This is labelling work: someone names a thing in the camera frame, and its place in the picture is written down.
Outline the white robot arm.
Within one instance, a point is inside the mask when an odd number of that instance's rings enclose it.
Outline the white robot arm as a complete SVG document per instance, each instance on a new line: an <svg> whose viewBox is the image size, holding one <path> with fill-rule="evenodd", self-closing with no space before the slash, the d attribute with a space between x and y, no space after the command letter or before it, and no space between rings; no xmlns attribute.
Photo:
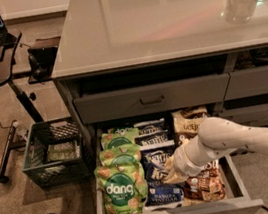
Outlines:
<svg viewBox="0 0 268 214"><path fill-rule="evenodd" d="M218 160L231 151L245 149L268 156L268 127L251 127L219 118L204 119L197 135L179 146L164 164L166 184L182 183L204 170L206 163Z"/></svg>

